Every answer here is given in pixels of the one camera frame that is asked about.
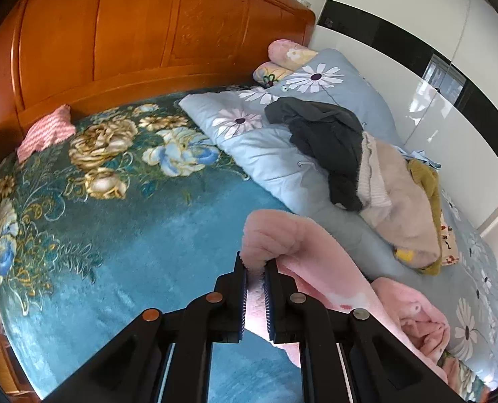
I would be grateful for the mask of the pink fleece pajama garment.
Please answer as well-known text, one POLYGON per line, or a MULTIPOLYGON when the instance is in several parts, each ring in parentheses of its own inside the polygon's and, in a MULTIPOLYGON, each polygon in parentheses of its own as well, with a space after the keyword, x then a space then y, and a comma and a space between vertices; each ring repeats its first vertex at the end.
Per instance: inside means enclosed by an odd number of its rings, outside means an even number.
POLYGON ((312 219, 260 209, 244 223, 241 259, 248 270, 244 326, 268 340, 263 288, 265 264, 295 280, 304 295, 326 308, 348 314, 366 309, 441 379, 437 363, 450 339, 445 315, 419 291, 387 277, 368 281, 333 236, 312 219))

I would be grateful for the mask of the beige fleece garment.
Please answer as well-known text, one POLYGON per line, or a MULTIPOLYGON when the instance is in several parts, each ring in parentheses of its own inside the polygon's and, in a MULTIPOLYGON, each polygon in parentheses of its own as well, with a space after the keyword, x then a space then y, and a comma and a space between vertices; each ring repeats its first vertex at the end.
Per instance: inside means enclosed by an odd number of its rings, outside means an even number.
POLYGON ((360 216, 403 264, 435 273, 441 246, 427 193, 398 150, 364 132, 356 193, 360 216))

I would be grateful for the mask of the white red floral cloth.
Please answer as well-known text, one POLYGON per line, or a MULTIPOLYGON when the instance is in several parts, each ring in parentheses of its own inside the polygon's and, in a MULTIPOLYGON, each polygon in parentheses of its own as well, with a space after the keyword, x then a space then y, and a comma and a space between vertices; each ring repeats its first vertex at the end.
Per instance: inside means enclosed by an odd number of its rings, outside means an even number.
POLYGON ((441 239, 441 265, 452 266, 460 261, 461 255, 456 245, 455 233, 444 217, 440 214, 440 239, 441 239))

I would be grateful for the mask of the light blue daisy quilt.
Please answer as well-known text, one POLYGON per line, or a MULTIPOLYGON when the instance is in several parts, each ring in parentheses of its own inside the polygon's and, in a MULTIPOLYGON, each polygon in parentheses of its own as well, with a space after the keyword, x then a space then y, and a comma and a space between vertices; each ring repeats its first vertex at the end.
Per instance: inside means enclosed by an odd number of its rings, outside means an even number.
POLYGON ((358 212, 331 202, 327 171, 290 141, 288 127, 267 120, 265 107, 286 96, 352 111, 366 132, 406 159, 387 102, 335 49, 320 52, 270 88, 191 94, 180 105, 254 182, 333 236, 366 277, 388 277, 427 296, 449 320, 451 354, 486 386, 497 387, 498 271, 490 247, 451 197, 442 194, 442 212, 455 233, 460 261, 443 266, 437 276, 398 261, 392 246, 358 212))

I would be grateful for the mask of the dark grey garment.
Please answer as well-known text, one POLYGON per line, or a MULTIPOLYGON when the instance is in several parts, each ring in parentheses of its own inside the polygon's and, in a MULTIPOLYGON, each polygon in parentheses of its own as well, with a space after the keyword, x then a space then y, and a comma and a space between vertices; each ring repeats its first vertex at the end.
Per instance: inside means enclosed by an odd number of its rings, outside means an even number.
POLYGON ((264 109, 272 124, 286 125, 290 141, 327 171, 330 200, 358 212, 357 196, 362 159, 363 127, 356 115, 340 106, 280 97, 264 109))

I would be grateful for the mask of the olive yellow garment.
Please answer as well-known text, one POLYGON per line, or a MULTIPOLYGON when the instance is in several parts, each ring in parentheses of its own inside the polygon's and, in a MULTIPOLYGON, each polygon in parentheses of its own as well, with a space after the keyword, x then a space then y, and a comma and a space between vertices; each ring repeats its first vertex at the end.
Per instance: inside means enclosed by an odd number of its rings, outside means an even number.
POLYGON ((426 276, 437 276, 442 264, 438 174, 416 159, 407 161, 406 169, 420 193, 414 198, 413 209, 406 217, 406 227, 412 228, 409 243, 400 247, 396 245, 394 255, 426 276))

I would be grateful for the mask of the pink floral pillow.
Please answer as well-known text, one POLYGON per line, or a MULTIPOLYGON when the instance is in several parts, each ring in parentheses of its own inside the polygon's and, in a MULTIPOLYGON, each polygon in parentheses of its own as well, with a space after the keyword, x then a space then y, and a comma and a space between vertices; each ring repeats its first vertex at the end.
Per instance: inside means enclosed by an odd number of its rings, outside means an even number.
POLYGON ((277 39, 268 46, 269 60, 290 71, 302 68, 316 55, 316 51, 288 39, 277 39))
POLYGON ((280 82, 285 77, 290 76, 292 70, 283 68, 273 62, 265 62, 254 70, 253 79, 259 86, 271 87, 280 82))

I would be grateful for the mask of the pink white striped cloth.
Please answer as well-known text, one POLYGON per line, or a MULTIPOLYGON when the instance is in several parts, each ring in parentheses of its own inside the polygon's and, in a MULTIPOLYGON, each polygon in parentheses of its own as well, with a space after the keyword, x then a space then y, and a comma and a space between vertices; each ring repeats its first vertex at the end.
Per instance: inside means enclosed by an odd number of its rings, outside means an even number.
POLYGON ((75 133, 76 127, 70 121, 70 106, 61 105, 30 127, 17 149, 18 161, 23 163, 33 153, 61 143, 75 133))

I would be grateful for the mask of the white black sliding wardrobe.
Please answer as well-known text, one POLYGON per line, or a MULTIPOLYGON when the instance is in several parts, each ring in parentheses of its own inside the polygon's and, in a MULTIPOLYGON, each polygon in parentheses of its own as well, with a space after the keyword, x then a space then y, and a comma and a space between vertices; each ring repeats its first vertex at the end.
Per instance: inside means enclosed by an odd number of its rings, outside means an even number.
POLYGON ((405 147, 441 165, 482 234, 498 224, 498 14, 486 0, 327 0, 313 43, 386 99, 405 147))

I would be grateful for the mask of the orange wooden headboard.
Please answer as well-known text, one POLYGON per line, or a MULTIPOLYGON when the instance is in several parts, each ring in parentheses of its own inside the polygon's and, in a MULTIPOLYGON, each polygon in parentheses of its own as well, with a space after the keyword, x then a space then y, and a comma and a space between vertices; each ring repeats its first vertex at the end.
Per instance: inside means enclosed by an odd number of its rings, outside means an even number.
POLYGON ((60 105, 75 118, 245 83, 277 39, 307 44, 296 0, 17 0, 0 24, 0 158, 60 105))

